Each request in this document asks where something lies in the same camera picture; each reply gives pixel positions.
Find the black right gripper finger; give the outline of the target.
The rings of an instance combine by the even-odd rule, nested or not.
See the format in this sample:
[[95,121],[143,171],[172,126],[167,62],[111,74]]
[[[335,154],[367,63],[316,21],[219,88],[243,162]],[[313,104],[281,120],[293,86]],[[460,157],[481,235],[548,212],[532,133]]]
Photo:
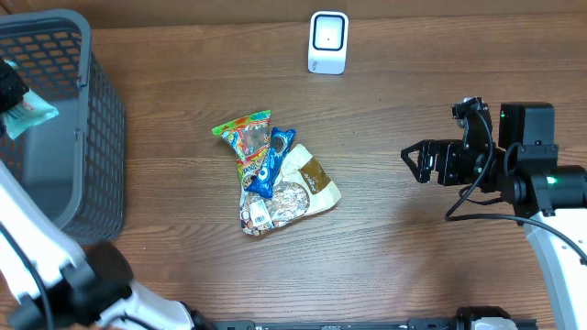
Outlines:
[[435,141],[433,139],[425,139],[415,143],[412,146],[404,148],[401,153],[402,154],[410,154],[414,152],[427,152],[430,145],[434,144]]
[[430,175],[432,171],[432,153],[428,149],[427,152],[417,152],[417,160],[413,160],[410,154],[402,154],[401,159],[408,166],[409,170],[414,175],[415,179],[420,183],[430,182]]

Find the light teal snack packet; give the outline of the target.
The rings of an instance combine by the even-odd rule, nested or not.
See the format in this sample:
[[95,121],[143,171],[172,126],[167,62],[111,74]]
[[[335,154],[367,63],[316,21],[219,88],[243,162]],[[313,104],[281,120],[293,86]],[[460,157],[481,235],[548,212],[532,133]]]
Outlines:
[[59,114],[55,106],[30,90],[24,94],[21,103],[1,114],[1,119],[6,127],[7,135],[16,140],[29,128],[43,124]]

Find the beige brown cookie bag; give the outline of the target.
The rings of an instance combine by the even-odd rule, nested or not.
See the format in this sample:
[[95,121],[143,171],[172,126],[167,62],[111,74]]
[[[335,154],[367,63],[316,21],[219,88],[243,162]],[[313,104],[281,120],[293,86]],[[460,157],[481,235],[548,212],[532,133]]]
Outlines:
[[240,224],[244,233],[259,236],[310,215],[325,212],[341,198],[337,185],[307,148],[296,145],[284,158],[273,196],[244,191]]

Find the blue Oreo cookie packet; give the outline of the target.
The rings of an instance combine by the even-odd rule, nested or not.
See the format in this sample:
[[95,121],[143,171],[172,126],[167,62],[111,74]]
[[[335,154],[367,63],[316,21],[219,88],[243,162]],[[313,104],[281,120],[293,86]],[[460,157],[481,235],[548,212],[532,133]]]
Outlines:
[[260,170],[254,176],[252,183],[246,188],[247,192],[257,193],[260,197],[266,199],[273,197],[274,183],[295,137],[295,129],[285,131],[280,130],[278,127],[272,129],[269,150]]

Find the green Haribo gummy bag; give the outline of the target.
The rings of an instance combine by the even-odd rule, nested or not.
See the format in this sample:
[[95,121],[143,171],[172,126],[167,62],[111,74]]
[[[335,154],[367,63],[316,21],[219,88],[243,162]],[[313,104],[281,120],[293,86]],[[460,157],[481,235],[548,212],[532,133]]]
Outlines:
[[271,110],[265,110],[212,129],[214,136],[222,137],[235,150],[238,176],[243,189],[254,181],[269,151],[270,118]]

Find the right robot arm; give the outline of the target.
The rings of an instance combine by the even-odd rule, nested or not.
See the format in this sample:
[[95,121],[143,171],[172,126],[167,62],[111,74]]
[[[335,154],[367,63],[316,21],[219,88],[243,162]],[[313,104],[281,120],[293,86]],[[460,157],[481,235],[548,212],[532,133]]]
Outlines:
[[[462,139],[425,139],[404,148],[401,158],[415,179],[433,172],[443,186],[459,186],[448,222],[514,221],[523,227],[547,288],[556,326],[586,326],[586,170],[558,163],[555,111],[549,103],[504,103],[500,135],[493,138],[489,106],[480,97],[451,107]],[[488,204],[507,203],[512,214],[462,214],[457,209],[475,190],[494,193]]]

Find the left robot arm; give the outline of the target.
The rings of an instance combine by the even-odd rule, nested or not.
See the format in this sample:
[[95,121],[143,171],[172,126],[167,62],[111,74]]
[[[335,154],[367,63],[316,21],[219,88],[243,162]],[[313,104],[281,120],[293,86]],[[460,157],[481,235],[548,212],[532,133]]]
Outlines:
[[60,231],[1,168],[1,273],[19,306],[15,329],[95,325],[102,329],[211,329],[183,302],[167,300],[136,281],[109,242],[89,250]]

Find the white barcode scanner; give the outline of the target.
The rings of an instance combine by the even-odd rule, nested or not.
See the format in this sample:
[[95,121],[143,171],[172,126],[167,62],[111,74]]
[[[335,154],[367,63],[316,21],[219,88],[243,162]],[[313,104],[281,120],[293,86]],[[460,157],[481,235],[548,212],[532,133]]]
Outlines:
[[307,69],[315,74],[345,71],[349,19],[343,12],[317,11],[310,20]]

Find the grey plastic shopping basket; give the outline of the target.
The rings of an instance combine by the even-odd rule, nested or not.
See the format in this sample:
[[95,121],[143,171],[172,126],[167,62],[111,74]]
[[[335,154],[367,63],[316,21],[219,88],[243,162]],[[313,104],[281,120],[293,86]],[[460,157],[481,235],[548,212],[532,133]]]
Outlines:
[[1,160],[55,226],[82,245],[116,238],[125,224],[125,107],[92,51],[80,14],[55,9],[4,16],[1,56],[58,110]]

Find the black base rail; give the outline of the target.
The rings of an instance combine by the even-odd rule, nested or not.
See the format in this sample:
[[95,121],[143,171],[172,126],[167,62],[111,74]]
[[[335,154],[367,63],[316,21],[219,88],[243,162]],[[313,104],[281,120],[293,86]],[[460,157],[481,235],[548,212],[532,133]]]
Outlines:
[[290,322],[256,323],[250,320],[214,321],[215,330],[538,330],[535,319],[513,319],[497,306],[469,306],[451,317],[412,317],[402,322]]

